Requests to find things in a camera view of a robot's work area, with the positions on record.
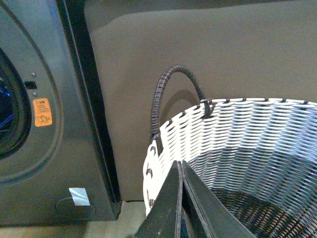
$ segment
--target wooden floor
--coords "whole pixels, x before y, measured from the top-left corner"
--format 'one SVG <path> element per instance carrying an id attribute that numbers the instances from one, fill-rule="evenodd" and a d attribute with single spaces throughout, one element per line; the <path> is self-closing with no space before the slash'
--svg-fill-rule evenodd
<path id="1" fill-rule="evenodd" d="M 0 228 L 0 238 L 132 238 L 144 218 L 143 202 L 123 202 L 117 221 L 56 227 Z"/>

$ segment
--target washing machine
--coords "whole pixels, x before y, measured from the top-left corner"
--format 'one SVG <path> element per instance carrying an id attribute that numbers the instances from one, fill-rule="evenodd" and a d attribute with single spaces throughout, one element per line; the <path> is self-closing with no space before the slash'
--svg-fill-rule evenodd
<path id="1" fill-rule="evenodd" d="M 120 212 L 89 34 L 71 18 L 63 1 L 0 0 L 0 225 Z"/>

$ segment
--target wrapped handle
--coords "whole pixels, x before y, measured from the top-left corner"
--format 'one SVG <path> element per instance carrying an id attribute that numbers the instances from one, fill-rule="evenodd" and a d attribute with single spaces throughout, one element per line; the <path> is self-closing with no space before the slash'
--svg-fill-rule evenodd
<path id="1" fill-rule="evenodd" d="M 175 72 L 181 72 L 185 74 L 195 86 L 196 92 L 198 94 L 199 100 L 205 100 L 205 94 L 194 76 L 194 73 L 187 67 L 182 65 L 175 65 L 168 68 L 160 77 L 158 81 L 157 88 L 155 90 L 153 102 L 152 102 L 152 113 L 151 113 L 151 138 L 154 138 L 159 134 L 159 112 L 160 112 L 160 105 L 162 102 L 163 92 L 164 89 L 172 76 Z"/>

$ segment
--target woven pattern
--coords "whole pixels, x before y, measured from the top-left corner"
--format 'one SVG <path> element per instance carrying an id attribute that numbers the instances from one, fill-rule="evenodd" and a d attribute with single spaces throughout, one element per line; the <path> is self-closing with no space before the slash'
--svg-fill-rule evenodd
<path id="1" fill-rule="evenodd" d="M 187 161 L 226 208 L 258 237 L 317 237 L 317 104 L 283 99 L 213 100 L 160 127 L 149 146 L 149 212 L 174 160 Z"/>

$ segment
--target beige wall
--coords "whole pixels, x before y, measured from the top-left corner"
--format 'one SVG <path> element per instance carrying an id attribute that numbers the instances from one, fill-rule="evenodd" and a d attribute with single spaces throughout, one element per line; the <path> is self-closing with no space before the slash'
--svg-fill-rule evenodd
<path id="1" fill-rule="evenodd" d="M 145 11 L 113 20 L 107 6 L 87 2 L 86 18 L 124 200 L 143 199 L 152 97 L 170 65 L 191 68 L 211 98 L 317 102 L 317 1 Z M 162 121 L 196 102 L 194 87 L 176 74 Z"/>

